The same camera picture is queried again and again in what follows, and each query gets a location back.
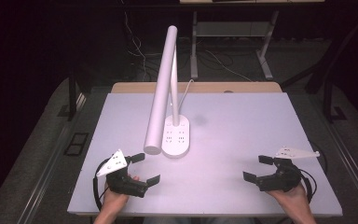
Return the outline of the person's right hand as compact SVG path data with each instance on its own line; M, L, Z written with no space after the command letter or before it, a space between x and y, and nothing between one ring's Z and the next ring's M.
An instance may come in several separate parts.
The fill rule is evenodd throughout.
M287 192L282 190L268 191L268 195L278 202L287 215L305 214L310 210L307 194L302 184L298 184Z

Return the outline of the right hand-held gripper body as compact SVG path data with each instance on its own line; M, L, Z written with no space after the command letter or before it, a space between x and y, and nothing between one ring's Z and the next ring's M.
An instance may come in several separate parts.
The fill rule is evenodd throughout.
M274 154L274 166L277 168L272 175L260 176L256 179L256 185L261 191L282 190L289 191L296 187L300 181L306 184L309 192L315 192L317 185L311 186L310 181L304 176L304 171L293 164L295 159L317 158L320 156L318 151L311 152L292 147L281 147Z

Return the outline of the person's left hand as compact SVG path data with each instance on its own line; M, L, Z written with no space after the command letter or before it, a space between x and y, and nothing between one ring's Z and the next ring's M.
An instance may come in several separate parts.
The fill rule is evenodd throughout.
M103 205L101 212L107 215L117 215L127 204L130 196L113 192L107 188L103 195Z

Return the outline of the metal floor rail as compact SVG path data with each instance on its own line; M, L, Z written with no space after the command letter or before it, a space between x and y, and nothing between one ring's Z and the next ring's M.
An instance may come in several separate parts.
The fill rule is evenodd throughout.
M358 191L358 114L350 103L342 102L342 105L332 109L332 120L329 121L322 111L322 101L317 97L311 97L318 114L330 132L336 146L340 160L343 162L348 174Z
M76 111L82 108L84 101L84 94L77 93ZM69 93L53 94L16 160L21 188L27 189L27 193L22 194L24 205L16 224L31 224L43 200L75 125L74 119L68 120L68 115Z

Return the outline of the grey metal desk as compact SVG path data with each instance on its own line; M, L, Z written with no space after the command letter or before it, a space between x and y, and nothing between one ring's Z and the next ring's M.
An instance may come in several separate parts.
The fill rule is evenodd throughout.
M306 4L320 4L324 0L179 0L182 5L202 7L288 7L305 6ZM266 80L272 80L273 75L269 69L266 53L269 42L272 38L280 10L273 9L268 21L200 21L198 11L193 11L192 17L192 37L190 54L190 75L193 79L199 78L198 58L197 58L197 38L198 37L262 37L263 46L255 52L259 65Z

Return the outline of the white table board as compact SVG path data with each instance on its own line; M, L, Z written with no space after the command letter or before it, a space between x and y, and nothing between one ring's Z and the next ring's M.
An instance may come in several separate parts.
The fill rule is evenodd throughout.
M67 208L95 215L92 180L98 165L117 150L143 151L152 105L150 93L111 93L91 139ZM281 147L310 150L309 140L284 93L190 93L181 112L190 121L190 147L180 159L148 155L130 166L131 175L159 183L143 198L132 197L125 216L275 217L283 210L267 193L244 181L245 172L275 172L259 156Z

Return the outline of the black metal stand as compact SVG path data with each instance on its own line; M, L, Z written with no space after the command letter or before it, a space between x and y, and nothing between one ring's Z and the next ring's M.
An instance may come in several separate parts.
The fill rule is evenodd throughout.
M309 79L306 92L324 91L323 114L328 121L344 118L342 112L332 106L334 86L344 90L358 107L358 22L348 32L333 39L320 61L285 80L281 87L287 88L304 77Z
M71 121L76 114L76 77L74 71L71 70L68 76L69 84L69 115L68 120Z

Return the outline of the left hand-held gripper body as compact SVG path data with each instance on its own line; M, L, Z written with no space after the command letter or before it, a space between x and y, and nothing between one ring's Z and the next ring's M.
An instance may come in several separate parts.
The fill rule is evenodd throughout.
M104 176L108 188L113 192L143 198L148 186L146 182L129 176L128 167L131 163L131 156L125 156L120 149L105 159L95 173L95 189L98 189L98 178Z

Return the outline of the white desk lamp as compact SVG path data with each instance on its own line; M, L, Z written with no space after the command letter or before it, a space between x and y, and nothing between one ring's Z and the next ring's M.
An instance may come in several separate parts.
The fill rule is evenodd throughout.
M144 152L182 158L189 151L190 123L180 114L176 58L177 28L168 28L145 135Z

